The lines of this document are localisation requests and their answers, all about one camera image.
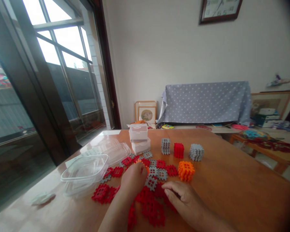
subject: framed picture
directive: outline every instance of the framed picture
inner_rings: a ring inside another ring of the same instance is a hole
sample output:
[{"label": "framed picture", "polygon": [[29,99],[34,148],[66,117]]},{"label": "framed picture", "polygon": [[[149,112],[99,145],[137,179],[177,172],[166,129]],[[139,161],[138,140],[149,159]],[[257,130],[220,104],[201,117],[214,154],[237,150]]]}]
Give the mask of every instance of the framed picture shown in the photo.
[{"label": "framed picture", "polygon": [[262,108],[273,108],[278,111],[281,119],[289,101],[290,91],[252,93],[250,116],[255,116]]},{"label": "framed picture", "polygon": [[156,108],[148,106],[139,107],[139,120],[148,121],[150,123],[156,123]]},{"label": "framed picture", "polygon": [[155,107],[157,112],[157,102],[156,101],[137,101],[134,104],[134,114],[135,114],[135,121],[139,120],[139,107]]}]

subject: polka dot cloth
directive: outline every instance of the polka dot cloth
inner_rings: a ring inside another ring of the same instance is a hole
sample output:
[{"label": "polka dot cloth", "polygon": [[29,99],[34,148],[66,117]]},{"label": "polka dot cloth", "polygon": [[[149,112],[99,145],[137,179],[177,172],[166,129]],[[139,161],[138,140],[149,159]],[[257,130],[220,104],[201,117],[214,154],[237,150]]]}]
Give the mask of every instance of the polka dot cloth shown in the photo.
[{"label": "polka dot cloth", "polygon": [[159,122],[237,121],[249,125],[251,95],[247,81],[167,85],[162,98],[166,108]]}]

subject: orange object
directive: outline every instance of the orange object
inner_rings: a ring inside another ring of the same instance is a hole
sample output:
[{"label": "orange object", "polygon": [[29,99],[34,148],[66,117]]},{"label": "orange object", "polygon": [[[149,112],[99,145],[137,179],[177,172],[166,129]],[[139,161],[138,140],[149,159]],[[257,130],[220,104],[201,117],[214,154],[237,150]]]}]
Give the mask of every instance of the orange object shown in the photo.
[{"label": "orange object", "polygon": [[191,181],[195,173],[192,163],[181,161],[178,166],[178,176],[181,181]]},{"label": "orange object", "polygon": [[131,123],[131,124],[146,124],[146,122],[144,120],[141,120],[141,121],[137,121],[137,122],[134,122],[134,123]]}]

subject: pink object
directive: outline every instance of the pink object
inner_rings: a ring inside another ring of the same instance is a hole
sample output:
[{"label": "pink object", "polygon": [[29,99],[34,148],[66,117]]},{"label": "pink object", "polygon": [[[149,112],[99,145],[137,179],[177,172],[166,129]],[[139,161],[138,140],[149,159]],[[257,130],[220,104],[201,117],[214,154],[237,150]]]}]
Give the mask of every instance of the pink object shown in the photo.
[{"label": "pink object", "polygon": [[243,125],[232,125],[232,128],[237,129],[237,130],[242,130],[242,131],[249,129],[249,127],[243,126]]}]

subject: hand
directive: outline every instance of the hand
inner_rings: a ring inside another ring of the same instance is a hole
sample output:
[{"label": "hand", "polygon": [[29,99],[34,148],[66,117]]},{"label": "hand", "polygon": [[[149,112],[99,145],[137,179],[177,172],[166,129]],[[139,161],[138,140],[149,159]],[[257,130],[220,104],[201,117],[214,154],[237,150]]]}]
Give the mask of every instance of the hand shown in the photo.
[{"label": "hand", "polygon": [[146,178],[145,165],[142,162],[133,164],[123,174],[119,191],[133,200],[143,189]]},{"label": "hand", "polygon": [[194,189],[180,181],[171,181],[162,185],[168,199],[177,209],[182,218],[195,230],[209,209],[203,203]]}]

